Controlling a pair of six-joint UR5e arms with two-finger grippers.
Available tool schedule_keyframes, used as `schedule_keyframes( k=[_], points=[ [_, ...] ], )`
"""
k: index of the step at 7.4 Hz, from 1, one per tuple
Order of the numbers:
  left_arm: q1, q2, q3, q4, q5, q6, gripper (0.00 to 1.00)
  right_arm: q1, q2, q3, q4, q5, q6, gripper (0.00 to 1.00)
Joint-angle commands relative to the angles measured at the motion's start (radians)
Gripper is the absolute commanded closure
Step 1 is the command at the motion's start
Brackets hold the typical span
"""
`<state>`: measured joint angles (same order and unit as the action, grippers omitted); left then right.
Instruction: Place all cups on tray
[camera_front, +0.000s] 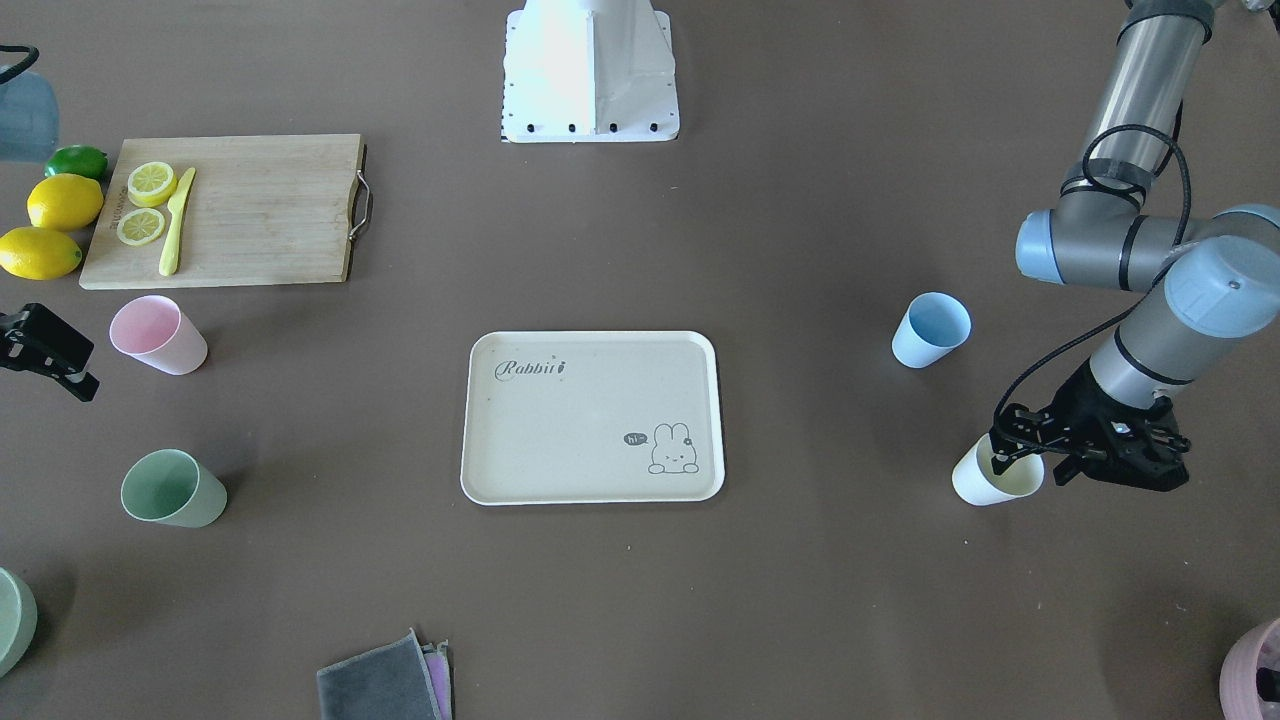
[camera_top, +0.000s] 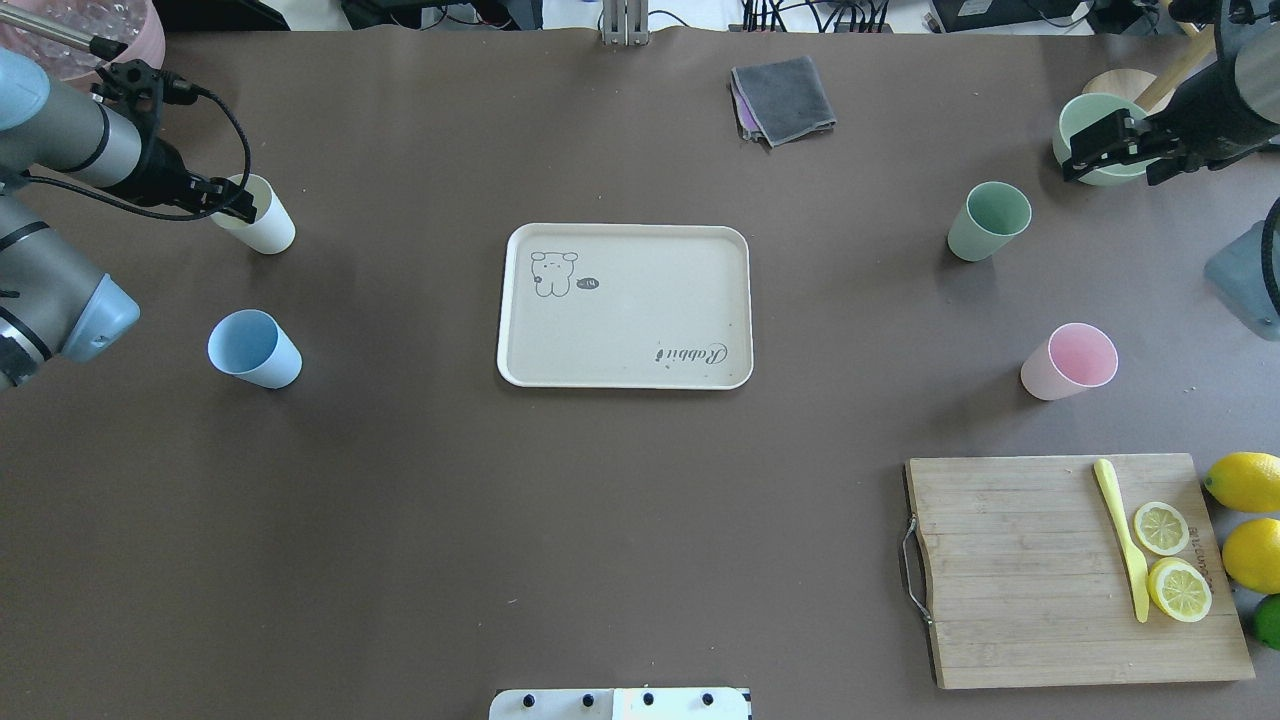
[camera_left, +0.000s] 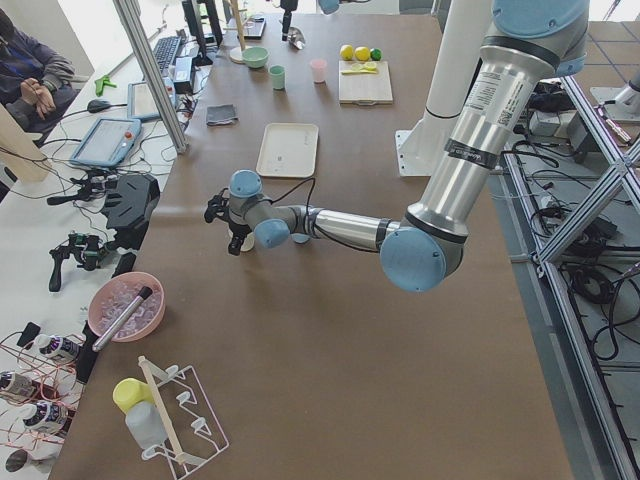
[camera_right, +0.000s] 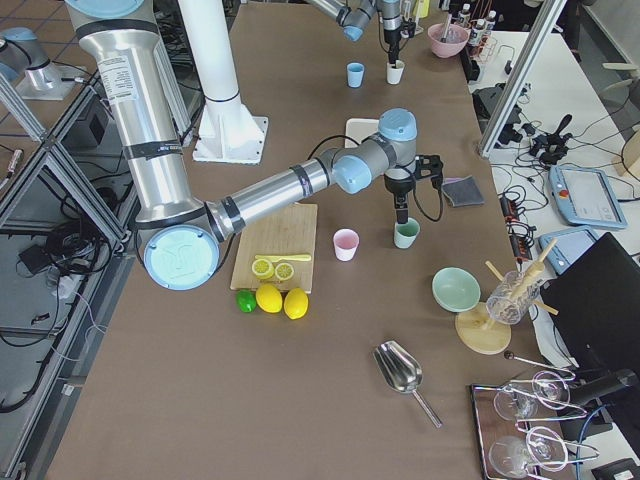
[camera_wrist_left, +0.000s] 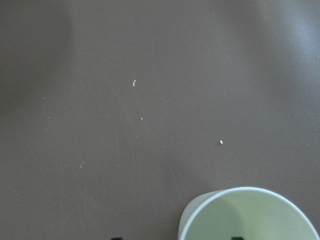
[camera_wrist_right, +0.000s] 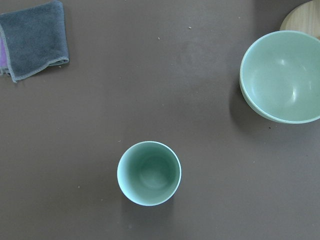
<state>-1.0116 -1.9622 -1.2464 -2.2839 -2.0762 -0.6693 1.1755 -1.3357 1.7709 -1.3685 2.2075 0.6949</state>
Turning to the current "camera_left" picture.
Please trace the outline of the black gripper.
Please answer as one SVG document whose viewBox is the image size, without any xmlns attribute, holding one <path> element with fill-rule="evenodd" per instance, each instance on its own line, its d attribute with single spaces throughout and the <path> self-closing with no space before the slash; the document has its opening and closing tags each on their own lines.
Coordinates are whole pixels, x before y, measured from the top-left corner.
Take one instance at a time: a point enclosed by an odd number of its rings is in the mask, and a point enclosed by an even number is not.
<svg viewBox="0 0 640 480">
<path fill-rule="evenodd" d="M 242 249 L 242 239 L 247 237 L 247 226 L 231 222 L 228 224 L 228 235 L 231 238 L 228 244 L 228 253 L 239 255 Z"/>
</svg>

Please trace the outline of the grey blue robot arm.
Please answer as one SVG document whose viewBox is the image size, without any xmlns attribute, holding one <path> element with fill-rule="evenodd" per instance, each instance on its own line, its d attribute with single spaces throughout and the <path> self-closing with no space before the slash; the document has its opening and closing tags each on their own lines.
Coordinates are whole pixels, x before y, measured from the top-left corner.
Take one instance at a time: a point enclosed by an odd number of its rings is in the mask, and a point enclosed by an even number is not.
<svg viewBox="0 0 640 480">
<path fill-rule="evenodd" d="M 409 292 L 440 284 L 460 265 L 469 232 L 467 217 L 536 84 L 570 76 L 584 65 L 589 4 L 586 1 L 495 1 L 482 37 L 469 49 L 479 63 L 464 82 L 468 96 L 419 201 L 394 222 L 313 208 L 280 207 L 262 192 L 252 170 L 230 180 L 224 220 L 228 251 L 245 238 L 265 248 L 289 238 L 327 238 L 376 252 L 387 278 Z"/>
</svg>

